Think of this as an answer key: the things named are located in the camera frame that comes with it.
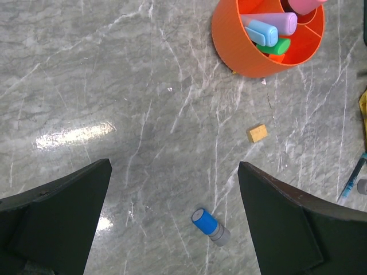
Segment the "small tan eraser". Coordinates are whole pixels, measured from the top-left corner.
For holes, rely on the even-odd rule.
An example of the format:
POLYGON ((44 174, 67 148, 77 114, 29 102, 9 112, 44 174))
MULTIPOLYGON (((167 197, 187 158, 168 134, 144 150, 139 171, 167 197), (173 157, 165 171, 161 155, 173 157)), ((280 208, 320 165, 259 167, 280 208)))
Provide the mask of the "small tan eraser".
POLYGON ((267 128, 264 124, 259 124, 247 129, 247 137, 251 143, 256 143, 268 136, 267 128))

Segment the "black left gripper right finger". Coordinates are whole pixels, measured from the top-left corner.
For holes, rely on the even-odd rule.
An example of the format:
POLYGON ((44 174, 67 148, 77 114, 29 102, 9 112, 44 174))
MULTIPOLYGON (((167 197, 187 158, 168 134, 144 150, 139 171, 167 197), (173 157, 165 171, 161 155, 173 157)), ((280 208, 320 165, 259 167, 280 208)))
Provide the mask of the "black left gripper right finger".
POLYGON ((240 162, 239 185, 261 274, 366 274, 366 213, 240 162))

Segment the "pink tube of crayons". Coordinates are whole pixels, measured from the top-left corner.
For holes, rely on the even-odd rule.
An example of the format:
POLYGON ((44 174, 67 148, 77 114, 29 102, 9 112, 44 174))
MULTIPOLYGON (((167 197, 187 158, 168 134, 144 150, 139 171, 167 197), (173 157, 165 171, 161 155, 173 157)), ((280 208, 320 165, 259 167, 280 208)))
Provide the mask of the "pink tube of crayons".
POLYGON ((309 14, 325 2, 327 2, 327 0, 288 0, 290 8, 300 15, 309 14))

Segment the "dark blue pen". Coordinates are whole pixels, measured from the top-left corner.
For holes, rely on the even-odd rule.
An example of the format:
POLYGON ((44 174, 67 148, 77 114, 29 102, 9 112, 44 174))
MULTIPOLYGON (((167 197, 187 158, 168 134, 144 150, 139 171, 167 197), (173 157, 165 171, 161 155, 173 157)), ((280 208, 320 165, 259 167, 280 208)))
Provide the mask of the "dark blue pen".
POLYGON ((360 157, 360 159, 358 160, 354 170, 352 171, 352 174, 351 176, 349 177, 347 183, 345 184, 345 187, 343 188, 342 192, 341 192, 341 195, 339 196, 338 200, 337 200, 337 203, 339 205, 344 205, 348 196, 349 196, 349 193, 352 191, 353 189, 353 186, 356 182, 356 179, 363 167, 363 165, 366 163, 366 153, 363 153, 360 157))

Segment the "thin green-tipped white marker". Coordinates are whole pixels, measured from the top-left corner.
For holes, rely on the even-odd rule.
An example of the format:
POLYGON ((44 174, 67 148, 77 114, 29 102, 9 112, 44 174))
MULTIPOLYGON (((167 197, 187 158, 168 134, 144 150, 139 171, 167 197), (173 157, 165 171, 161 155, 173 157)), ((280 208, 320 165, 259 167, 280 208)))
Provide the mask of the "thin green-tipped white marker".
POLYGON ((278 38, 277 43, 274 46, 261 46, 259 44, 256 47, 265 54, 283 55, 288 51, 291 45, 291 40, 289 38, 278 38))

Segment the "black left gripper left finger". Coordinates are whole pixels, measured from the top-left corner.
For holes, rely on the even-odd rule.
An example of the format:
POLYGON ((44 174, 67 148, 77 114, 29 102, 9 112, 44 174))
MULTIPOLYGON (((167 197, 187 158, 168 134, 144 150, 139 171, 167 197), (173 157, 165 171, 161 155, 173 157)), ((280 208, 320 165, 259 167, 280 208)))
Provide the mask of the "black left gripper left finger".
POLYGON ((63 178, 1 199, 1 274, 28 261, 57 274, 83 274, 112 166, 100 159, 63 178))

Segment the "purple pink highlighter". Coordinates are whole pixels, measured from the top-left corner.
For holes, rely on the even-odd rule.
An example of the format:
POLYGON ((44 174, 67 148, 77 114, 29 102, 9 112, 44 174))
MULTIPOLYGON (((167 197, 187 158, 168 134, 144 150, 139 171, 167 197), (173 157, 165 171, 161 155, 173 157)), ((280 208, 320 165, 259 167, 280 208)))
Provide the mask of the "purple pink highlighter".
POLYGON ((281 36, 291 36, 295 33, 298 17, 295 13, 257 13, 257 14, 241 14, 240 18, 246 26, 252 29, 265 28, 270 25, 278 30, 281 36))

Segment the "blue-capped clear highlighter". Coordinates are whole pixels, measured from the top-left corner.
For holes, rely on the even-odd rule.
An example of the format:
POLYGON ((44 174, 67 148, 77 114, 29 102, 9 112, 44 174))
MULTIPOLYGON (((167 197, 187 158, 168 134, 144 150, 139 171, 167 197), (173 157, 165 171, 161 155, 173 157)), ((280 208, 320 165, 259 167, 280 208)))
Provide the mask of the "blue-capped clear highlighter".
POLYGON ((245 21, 244 28, 250 40, 261 46, 274 46, 278 41, 278 29, 273 25, 250 19, 245 21))

